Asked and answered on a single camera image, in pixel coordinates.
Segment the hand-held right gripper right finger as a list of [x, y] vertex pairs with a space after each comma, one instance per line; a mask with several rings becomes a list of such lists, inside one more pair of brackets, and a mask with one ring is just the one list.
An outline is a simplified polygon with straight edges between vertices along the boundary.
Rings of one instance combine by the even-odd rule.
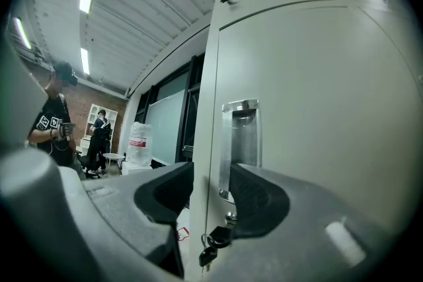
[[214, 170], [235, 220], [207, 282], [361, 282], [402, 226], [402, 188], [370, 174], [359, 182], [288, 176], [246, 164]]

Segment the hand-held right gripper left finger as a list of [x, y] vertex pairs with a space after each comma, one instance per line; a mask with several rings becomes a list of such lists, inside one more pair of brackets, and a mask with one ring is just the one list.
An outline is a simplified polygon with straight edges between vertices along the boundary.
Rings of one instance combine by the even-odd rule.
[[152, 264], [184, 277], [176, 226], [193, 183], [193, 162], [179, 162], [83, 185], [106, 224], [124, 244]]

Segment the grey metal locker cabinet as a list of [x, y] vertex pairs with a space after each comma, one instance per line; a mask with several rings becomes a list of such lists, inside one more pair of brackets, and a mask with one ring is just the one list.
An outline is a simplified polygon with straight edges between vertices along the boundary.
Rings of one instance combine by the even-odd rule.
[[408, 0], [215, 0], [190, 272], [364, 282], [423, 196], [423, 24]]

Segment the white water dispenser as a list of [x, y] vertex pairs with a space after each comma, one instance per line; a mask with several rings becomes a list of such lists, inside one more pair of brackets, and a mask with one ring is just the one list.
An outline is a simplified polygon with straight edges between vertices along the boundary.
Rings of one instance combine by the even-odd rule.
[[122, 162], [122, 175], [127, 176], [130, 174], [136, 174], [139, 172], [145, 172], [148, 170], [152, 170], [153, 168], [149, 166], [140, 166], [137, 163], [129, 162], [129, 161], [123, 161]]

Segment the large clear water bottle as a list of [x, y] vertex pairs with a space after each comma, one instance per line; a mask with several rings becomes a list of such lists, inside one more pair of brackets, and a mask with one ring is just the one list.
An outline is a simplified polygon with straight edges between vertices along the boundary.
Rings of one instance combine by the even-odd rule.
[[150, 166], [153, 158], [152, 143], [152, 127], [134, 122], [130, 129], [126, 160], [139, 166]]

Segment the white round table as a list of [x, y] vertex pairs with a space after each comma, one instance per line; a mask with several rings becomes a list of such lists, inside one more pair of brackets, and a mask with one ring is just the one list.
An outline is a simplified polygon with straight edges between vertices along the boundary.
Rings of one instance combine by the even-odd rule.
[[106, 171], [112, 174], [120, 174], [122, 172], [122, 162], [125, 160], [124, 155], [118, 153], [104, 153], [106, 160]]

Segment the frosted whiteboard panel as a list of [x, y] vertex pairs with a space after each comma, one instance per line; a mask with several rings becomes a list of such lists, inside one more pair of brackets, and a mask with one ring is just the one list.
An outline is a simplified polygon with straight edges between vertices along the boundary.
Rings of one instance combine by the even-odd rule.
[[147, 111], [146, 123], [152, 129], [152, 157], [164, 165], [175, 163], [183, 99], [184, 90], [153, 103]]

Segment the black office chair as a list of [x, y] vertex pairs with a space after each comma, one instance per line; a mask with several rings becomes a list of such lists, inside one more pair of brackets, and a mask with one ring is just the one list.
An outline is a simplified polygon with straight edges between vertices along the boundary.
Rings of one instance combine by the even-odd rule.
[[92, 171], [91, 170], [91, 163], [89, 161], [88, 156], [82, 155], [81, 151], [76, 151], [77, 160], [81, 163], [82, 171], [86, 177], [86, 179], [100, 179], [101, 172], [99, 171]]

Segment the white arched shelf unit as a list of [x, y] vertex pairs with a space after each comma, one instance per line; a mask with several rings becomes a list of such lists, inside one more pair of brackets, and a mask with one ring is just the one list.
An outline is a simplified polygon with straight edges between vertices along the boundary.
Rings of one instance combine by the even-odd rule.
[[90, 140], [92, 136], [91, 127], [94, 125], [96, 119], [98, 118], [98, 112], [100, 110], [104, 110], [106, 112], [105, 118], [107, 119], [108, 123], [110, 124], [110, 149], [113, 148], [115, 142], [114, 142], [114, 132], [115, 132], [115, 125], [116, 120], [118, 117], [118, 112], [115, 110], [111, 110], [108, 108], [104, 108], [102, 106], [99, 106], [98, 104], [91, 104], [91, 108], [88, 113], [87, 117], [87, 123], [85, 128], [85, 134], [83, 138], [80, 141], [80, 150], [83, 155], [87, 155], [90, 145]]

